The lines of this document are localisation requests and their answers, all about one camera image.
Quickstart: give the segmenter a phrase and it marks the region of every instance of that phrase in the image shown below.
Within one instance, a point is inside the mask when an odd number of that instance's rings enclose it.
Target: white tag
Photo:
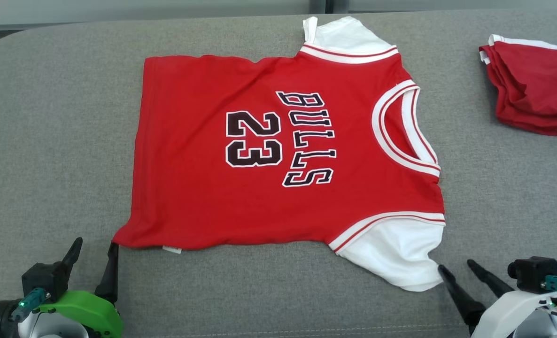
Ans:
[[[174,248],[172,246],[162,246],[162,249],[167,250],[171,253],[178,253],[180,254],[182,252],[181,248]]]

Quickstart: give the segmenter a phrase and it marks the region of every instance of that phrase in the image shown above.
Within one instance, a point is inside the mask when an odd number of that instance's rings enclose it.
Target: gray couch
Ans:
[[[557,44],[557,11],[356,17],[399,47],[422,88],[418,119],[440,158],[448,223],[431,255],[491,304],[466,259],[511,284],[510,261],[557,259],[557,138],[496,121],[478,47],[492,33]],[[80,23],[0,40],[0,299],[21,296],[21,274],[61,259],[77,236],[70,288],[94,291],[130,214],[147,56],[291,56],[305,18]],[[126,338],[467,336],[442,285],[400,290],[321,243],[122,249],[119,274]]]

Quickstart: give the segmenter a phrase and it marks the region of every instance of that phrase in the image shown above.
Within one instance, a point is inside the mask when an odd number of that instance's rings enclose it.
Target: bulls jersey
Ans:
[[[441,282],[440,167],[397,47],[304,21],[291,58],[145,61],[122,246],[321,241],[410,291]]]
[[[498,120],[557,136],[557,46],[493,34],[480,56],[498,88]]]

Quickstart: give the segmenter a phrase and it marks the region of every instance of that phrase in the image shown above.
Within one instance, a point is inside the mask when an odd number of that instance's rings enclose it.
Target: printed number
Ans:
[[[304,186],[311,184],[326,184],[331,182],[333,177],[333,169],[315,169],[308,171],[306,177],[300,179],[304,175],[303,171],[289,171],[283,181],[283,186],[290,188],[292,186]]]
[[[280,118],[275,112],[265,113],[264,122],[266,122],[266,126],[262,126],[245,110],[226,113],[226,136],[245,136],[246,126],[255,136],[274,136],[280,133]]]
[[[241,156],[240,153],[247,149],[244,140],[232,141],[226,147],[226,162],[231,167],[263,167],[264,165],[277,165],[283,160],[283,147],[276,139],[265,139],[264,148],[249,148],[248,156]]]

